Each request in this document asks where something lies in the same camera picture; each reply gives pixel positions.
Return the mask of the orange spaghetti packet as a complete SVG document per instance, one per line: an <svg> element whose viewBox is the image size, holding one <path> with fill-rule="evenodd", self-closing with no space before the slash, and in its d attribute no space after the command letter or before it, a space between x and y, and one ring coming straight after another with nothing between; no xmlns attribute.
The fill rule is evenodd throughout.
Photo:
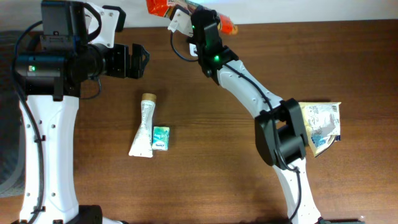
<svg viewBox="0 0 398 224"><path fill-rule="evenodd" d="M149 14L168 18L170 19L170 21L172 16L174 15L174 10L176 9L181 9L182 11L185 11L191 17L195 9L199 6L202 6L195 2L186 1L186 0L183 1L147 0L146 3ZM220 23L218 24L218 30L227 35L236 35L238 33L238 27L234 25L234 23L231 21L231 19L228 16L220 14L219 12L217 13L218 13L218 18L220 19Z"/></svg>

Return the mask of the green tissue packet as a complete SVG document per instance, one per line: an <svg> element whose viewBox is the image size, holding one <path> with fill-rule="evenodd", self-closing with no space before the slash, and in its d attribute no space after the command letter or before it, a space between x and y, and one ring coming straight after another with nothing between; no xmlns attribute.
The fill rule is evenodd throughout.
<svg viewBox="0 0 398 224"><path fill-rule="evenodd" d="M169 149L170 128L165 126L154 126L152 135L152 149L167 151Z"/></svg>

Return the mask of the white tube with gold cap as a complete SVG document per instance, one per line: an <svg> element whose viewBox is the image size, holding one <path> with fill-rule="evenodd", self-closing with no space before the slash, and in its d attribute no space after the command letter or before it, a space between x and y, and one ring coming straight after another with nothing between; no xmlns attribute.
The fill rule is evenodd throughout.
<svg viewBox="0 0 398 224"><path fill-rule="evenodd" d="M129 156L153 157L152 121L155 111L156 95L144 93L141 100L141 123L132 142Z"/></svg>

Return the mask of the cream snack bag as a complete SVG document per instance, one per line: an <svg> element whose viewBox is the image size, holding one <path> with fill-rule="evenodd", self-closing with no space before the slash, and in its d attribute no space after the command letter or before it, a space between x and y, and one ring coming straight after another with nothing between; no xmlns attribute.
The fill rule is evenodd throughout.
<svg viewBox="0 0 398 224"><path fill-rule="evenodd" d="M325 152L335 141L340 140L341 102L300 102L300 109L314 157Z"/></svg>

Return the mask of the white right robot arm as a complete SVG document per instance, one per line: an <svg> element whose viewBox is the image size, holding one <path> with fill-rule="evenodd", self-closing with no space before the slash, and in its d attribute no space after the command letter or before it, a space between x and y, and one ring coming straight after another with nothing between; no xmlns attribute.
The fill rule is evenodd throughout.
<svg viewBox="0 0 398 224"><path fill-rule="evenodd" d="M283 100L252 76L222 43L216 11L198 7L191 16L198 63L203 73L233 94L254 119L256 149L280 181L289 223L319 223L306 169L308 137L298 101Z"/></svg>

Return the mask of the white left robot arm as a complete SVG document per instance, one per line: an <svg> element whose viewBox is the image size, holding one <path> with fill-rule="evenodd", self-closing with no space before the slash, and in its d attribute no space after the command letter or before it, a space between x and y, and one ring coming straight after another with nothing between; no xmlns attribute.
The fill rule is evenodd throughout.
<svg viewBox="0 0 398 224"><path fill-rule="evenodd" d="M100 76L138 79L150 55L116 44L125 12L86 1L42 1L43 32L11 65L25 132L25 194L19 223L108 223L98 205L80 205L73 137L81 84Z"/></svg>

